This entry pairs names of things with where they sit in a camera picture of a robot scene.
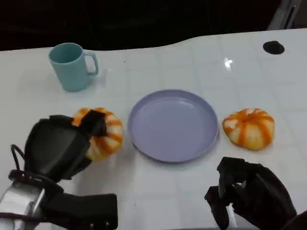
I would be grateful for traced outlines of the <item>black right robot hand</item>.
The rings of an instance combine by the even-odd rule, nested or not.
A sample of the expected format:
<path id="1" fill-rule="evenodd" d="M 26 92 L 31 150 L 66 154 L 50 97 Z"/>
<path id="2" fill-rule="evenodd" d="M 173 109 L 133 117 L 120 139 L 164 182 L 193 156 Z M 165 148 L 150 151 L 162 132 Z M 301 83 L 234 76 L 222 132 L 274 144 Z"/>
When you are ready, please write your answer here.
<path id="1" fill-rule="evenodd" d="M 229 205 L 260 230 L 280 230 L 297 216 L 287 189 L 270 169 L 223 157 L 217 171 L 219 184 L 209 187 L 204 198 L 220 229 L 229 226 Z"/>

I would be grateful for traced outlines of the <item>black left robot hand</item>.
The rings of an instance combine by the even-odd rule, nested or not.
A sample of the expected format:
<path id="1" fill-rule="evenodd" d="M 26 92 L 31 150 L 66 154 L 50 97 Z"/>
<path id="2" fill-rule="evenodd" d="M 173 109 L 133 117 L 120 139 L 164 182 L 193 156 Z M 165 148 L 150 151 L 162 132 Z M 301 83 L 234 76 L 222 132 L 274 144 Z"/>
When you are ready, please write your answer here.
<path id="1" fill-rule="evenodd" d="M 106 135 L 105 113 L 90 110 L 78 125 L 65 115 L 40 119 L 24 148 L 24 170 L 58 183 L 86 169 L 91 138 Z"/>

